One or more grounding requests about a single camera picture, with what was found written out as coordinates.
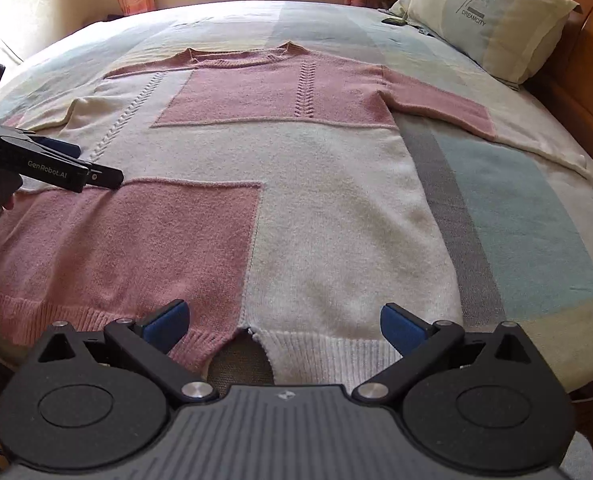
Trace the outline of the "patchwork pillow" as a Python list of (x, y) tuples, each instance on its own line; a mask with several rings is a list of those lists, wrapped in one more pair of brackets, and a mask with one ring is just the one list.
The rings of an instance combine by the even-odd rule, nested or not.
[(389, 13), (398, 18), (407, 18), (410, 6), (411, 0), (397, 0), (392, 4)]
[(408, 16), (487, 73), (523, 84), (559, 43), (574, 0), (411, 0)]

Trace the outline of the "small dark object on bed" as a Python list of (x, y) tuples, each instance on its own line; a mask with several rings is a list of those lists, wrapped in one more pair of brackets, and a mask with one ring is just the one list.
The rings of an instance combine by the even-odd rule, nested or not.
[(394, 26), (404, 26), (406, 24), (406, 20), (405, 18), (398, 18), (397, 16), (394, 16), (394, 18), (384, 18), (382, 23)]

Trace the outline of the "far patchwork pillow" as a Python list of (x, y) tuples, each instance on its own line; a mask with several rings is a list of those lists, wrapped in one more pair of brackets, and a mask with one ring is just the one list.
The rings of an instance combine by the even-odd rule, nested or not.
[(397, 0), (392, 4), (389, 13), (398, 18), (407, 18), (410, 6), (411, 0)]

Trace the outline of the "near patchwork pillow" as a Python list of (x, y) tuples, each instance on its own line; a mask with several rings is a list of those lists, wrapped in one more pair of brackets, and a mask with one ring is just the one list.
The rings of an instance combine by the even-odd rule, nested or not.
[(408, 16), (487, 73), (523, 84), (559, 43), (574, 0), (411, 0)]

